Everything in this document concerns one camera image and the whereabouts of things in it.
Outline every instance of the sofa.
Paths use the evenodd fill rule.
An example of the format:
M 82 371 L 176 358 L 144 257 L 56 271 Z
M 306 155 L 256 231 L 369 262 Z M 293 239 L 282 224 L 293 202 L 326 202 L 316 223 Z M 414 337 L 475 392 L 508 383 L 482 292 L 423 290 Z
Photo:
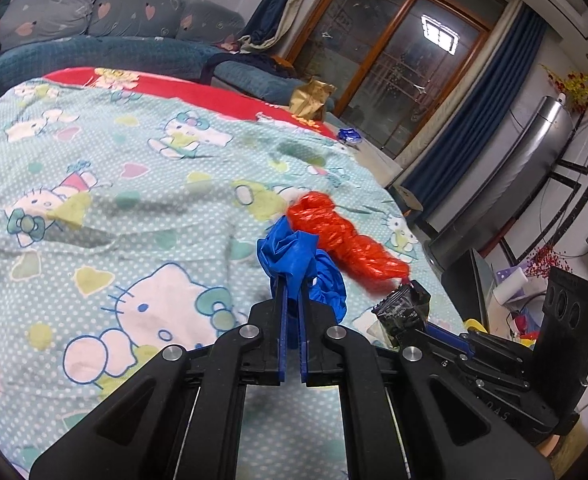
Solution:
M 198 80 L 245 23 L 207 0 L 13 0 L 0 20 L 0 95 L 55 70 L 106 66 Z M 287 105 L 303 84 L 244 63 L 215 68 L 221 86 Z

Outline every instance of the blue curtain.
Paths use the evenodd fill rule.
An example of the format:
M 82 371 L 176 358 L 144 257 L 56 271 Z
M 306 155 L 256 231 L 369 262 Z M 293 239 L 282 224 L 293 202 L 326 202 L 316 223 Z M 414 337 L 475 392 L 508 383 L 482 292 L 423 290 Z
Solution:
M 261 44 L 273 38 L 287 0 L 261 0 L 240 36 L 250 36 L 252 44 Z
M 485 73 L 439 140 L 403 181 L 427 218 L 496 132 L 538 53 L 547 23 L 523 5 Z

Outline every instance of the curtain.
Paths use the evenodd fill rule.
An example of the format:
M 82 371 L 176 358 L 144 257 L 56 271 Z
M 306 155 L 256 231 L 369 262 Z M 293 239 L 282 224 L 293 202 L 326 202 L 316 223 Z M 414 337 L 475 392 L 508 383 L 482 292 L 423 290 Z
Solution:
M 546 30 L 545 20 L 522 4 L 474 89 L 403 181 L 423 205 L 423 218 L 456 186 L 493 136 L 520 91 Z
M 239 41 L 244 51 L 260 51 L 274 45 L 291 27 L 303 0 L 261 0 Z
M 423 156 L 427 155 L 427 152 L 440 137 L 444 128 L 458 113 L 458 109 L 465 101 L 465 98 L 474 89 L 480 76 L 485 72 L 494 54 L 496 54 L 498 47 L 507 37 L 507 33 L 513 25 L 521 6 L 521 0 L 512 0 L 507 4 L 503 14 L 491 31 L 490 37 L 487 38 L 478 56 L 476 56 L 472 65 L 458 82 L 458 85 L 446 97 L 418 134 L 411 139 L 411 142 L 401 154 L 396 157 L 396 163 L 403 168 L 403 173 L 397 181 L 398 184 L 410 175 L 418 162 L 423 160 Z

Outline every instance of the polka dot fabric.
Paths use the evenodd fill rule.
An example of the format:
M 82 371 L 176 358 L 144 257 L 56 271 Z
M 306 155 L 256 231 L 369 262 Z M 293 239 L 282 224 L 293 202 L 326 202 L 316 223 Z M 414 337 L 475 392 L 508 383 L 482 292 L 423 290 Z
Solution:
M 431 320 L 462 331 L 391 198 L 344 146 L 113 97 L 37 79 L 0 99 L 0 449 L 23 474 L 164 341 L 197 348 L 244 323 L 270 295 L 256 240 L 310 189 L 408 261 Z M 365 332 L 387 292 L 345 282 L 344 324 Z M 282 388 L 248 389 L 237 477 L 345 478 L 337 390 L 288 369 Z

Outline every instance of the red tablecloth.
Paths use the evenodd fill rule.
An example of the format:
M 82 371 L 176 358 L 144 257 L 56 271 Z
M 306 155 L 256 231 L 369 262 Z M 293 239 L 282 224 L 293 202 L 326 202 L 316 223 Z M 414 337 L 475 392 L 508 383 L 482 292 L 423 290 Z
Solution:
M 241 120 L 255 121 L 256 114 L 261 112 L 275 120 L 302 126 L 330 137 L 330 139 L 335 138 L 335 135 L 324 124 L 297 118 L 276 105 L 270 105 L 258 99 L 228 90 L 200 85 L 174 77 L 90 67 L 66 68 L 49 73 L 45 77 L 63 84 L 138 92 L 166 98 L 178 97 L 185 102 Z

